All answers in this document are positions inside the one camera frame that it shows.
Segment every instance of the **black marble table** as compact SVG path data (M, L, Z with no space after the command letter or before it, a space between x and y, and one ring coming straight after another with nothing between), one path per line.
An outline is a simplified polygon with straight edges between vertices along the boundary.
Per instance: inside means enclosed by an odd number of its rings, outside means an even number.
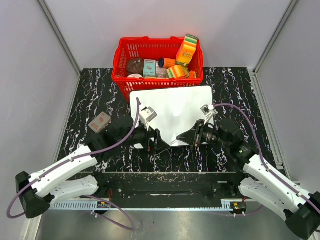
M211 86L214 103L229 103L240 107L253 123L264 157L269 162L274 162L247 69L212 67L204 68L203 71L204 80L201 85ZM112 118L130 115L130 104L112 81L111 74L110 68L83 70L58 159L69 155L83 144L86 137L94 134L88 124L100 112L106 112ZM217 111L215 121L235 119L245 141L255 144L249 125L236 109L219 107ZM147 151L130 146L120 147L112 157L86 172L227 172L227 161L220 147L202 145L193 151L188 146L173 147L157 157L149 158Z

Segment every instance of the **purple cable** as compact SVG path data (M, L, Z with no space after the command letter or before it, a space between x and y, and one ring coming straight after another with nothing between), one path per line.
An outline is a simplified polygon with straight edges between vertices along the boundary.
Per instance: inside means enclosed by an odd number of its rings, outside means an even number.
M261 211L261 209L263 209L264 206L261 205L257 210L253 211L253 212L249 212L249 213L245 213L245 216L252 216L255 215L257 213L259 213ZM225 215L222 213L217 213L217 212L211 212L209 211L208 213L212 214L212 215L217 215L217 216L223 216L223 217L234 217L234 218L238 218L238 217L245 217L243 214L237 214L237 215Z
M228 106L228 107L231 107L231 108L235 108L237 109L242 115L243 117L245 118L245 120L248 122L249 126L250 126L250 129L252 131L252 134L253 134L253 138L256 142L256 145L258 147L258 151L259 151L259 156L260 156L260 159L261 159L261 162L263 164L263 166L268 169L268 165L266 164L265 160L264 160L264 156L262 155L262 150L261 150L261 146L259 144L259 141L258 141L258 138L257 138L257 135L255 133L255 130L254 130L254 126L252 125L250 119L247 117L247 115L244 113L244 111L242 111L239 107L233 105L233 104L230 104L230 103L220 103L220 104L215 104L213 105L214 107L224 107L224 106ZM293 191L295 194L297 194L298 196L301 196L301 198L303 198L308 204L310 204L315 210L316 212L320 215L320 209L317 208L317 206L311 202L306 196L304 195L299 195L299 191L296 190L294 187L292 187L290 184L288 184L285 180L283 180L280 176L278 176L274 171L272 171L271 169L268 170L275 178L277 178L281 183L283 183L285 186L287 186L291 191Z
M71 160L68 159L66 161L63 161L61 163L59 163L58 165L54 166L53 168L49 169L47 172L45 172L44 174L40 175L39 178L42 179L43 177L45 177L47 174L51 173L52 171L56 170L57 168L60 168L61 166L69 163ZM14 205L14 203L16 202L16 200L18 199L18 197L26 190L28 189L29 187L31 187L33 184L35 184L36 182L38 182L39 180L38 179L35 179L33 180L32 182L30 182L29 184L27 184L24 188L22 188L15 196L14 198L12 199L12 201L10 202L9 206L8 206L8 209L6 210L6 216L9 218L9 219L17 219L23 215L25 215L26 213L23 212L23 213L20 213L18 215L15 215L15 216L12 216L10 214L11 212L11 209L12 209L12 206Z
M120 212L122 212L122 213L126 216L127 219L129 219L132 227L127 227L127 226L122 225L122 224L120 224L120 223L118 223L118 222L116 222L116 221L114 221L114 220L112 220L112 219L110 219L110 218L108 218L108 217L106 217L106 216L103 216L103 215L100 215L100 214L97 214L97 213L96 213L96 216L101 217L101 218L103 218L103 219L105 219L105 220L108 220L108 221L110 221L111 223L113 223L113 224L115 224L115 225L117 225L117 226L119 226L119 227L121 227L121 228L123 228L123 229L125 229L125 230L129 230L129 231L134 231L134 230L135 230L136 227L135 227L134 221L133 221L133 220L131 219L131 217L130 217L125 211L123 211L119 206L115 205L114 203L112 203L112 202L110 202L110 201L106 201L106 200L104 200L104 199L102 199L102 198L99 198L99 197L90 196L90 195L84 195L84 196L87 197L87 198L91 198L91 199L95 199L95 200L98 200L98 201L101 201L101 202L105 202L105 203L110 204L111 206L115 207L115 208L118 209Z
M98 151L88 152L88 153L84 153L84 154L81 154L81 155L78 155L78 156L74 156L74 157L72 157L72 160L80 159L80 158L83 158L83 157L86 157L86 156L89 156L89 155L101 154L101 153L110 151L111 149L114 149L114 148L118 147L124 141L126 141L130 137L130 135L134 132L134 130L136 128L136 125L138 123L139 110L140 110L140 105L141 105L141 102L139 101L138 97L136 98L136 105L137 105L137 109L136 109L136 116L135 116L135 120L134 120L133 126L132 126L131 130L129 131L129 133L121 141L117 142L115 145L109 146L107 148L104 148L104 149L101 149L101 150L98 150Z
M49 174L49 173L51 173L52 171L60 168L60 167L63 166L63 165L69 163L69 162L72 161L72 160L76 160L76 159L79 159L79 158L83 158L83 157L86 157L86 156L89 156L89 155L95 155L95 154L104 153L104 152L107 152L107 151L109 151L109 150L111 150L111 149L114 149L114 148L118 147L119 145L121 145L124 141L126 141L126 140L130 137L130 135L133 133L133 131L135 130L136 125L137 125L137 123L138 123L139 111L140 111L140 105L141 105L141 102L139 101L139 98L138 98L138 97L136 98L136 104L137 104L137 110L136 110L136 116L135 116L135 120L134 120L133 126L132 126L131 130L129 131L129 133L128 133L121 141L119 141L119 142L117 142L116 144L114 144L114 145L112 145L112 146L110 146L110 147L107 147L107 148L105 148L105 149L98 150L98 151L94 151L94 152L88 152L88 153L81 154L81 155L77 155L77 156L75 156L75 157L72 157L71 159L68 159L68 160L66 160L66 161L63 161L63 162L57 164L56 166L54 166L53 168L49 169L47 172L45 172L45 173L43 173L42 175L40 175L40 176L39 176L39 179L44 178L47 174ZM35 179L35 180L33 180L32 182L28 183L24 188L22 188L22 189L14 196L14 198L12 199L12 201L10 202L10 204L9 204L7 210L6 210L6 216L7 216L9 219L16 219L16 218L19 218L19 217L21 217L21 216L23 216L23 215L26 214L25 212L23 212L23 213L20 213L20 214L18 214L18 215L12 216L12 215L10 214L10 212L11 212L11 209L12 209L14 203L15 203L16 200L18 199L18 197L19 197L26 189L28 189L28 188L31 187L33 184L35 184L37 181L39 181L39 180L38 180L38 179ZM118 206L114 205L113 203L112 203L111 205L114 206L115 208L118 208L120 211L122 211L122 212L125 214L125 216L126 216L127 218L129 218L130 222L132 223L132 226L134 226L132 219L131 219L122 209L120 209ZM113 221L113 220L111 220L111 219L107 219L107 220L111 221L112 223L114 223L114 224L116 224L116 225L118 225L118 226L121 225L120 223L117 223L117 222L115 222L115 221Z

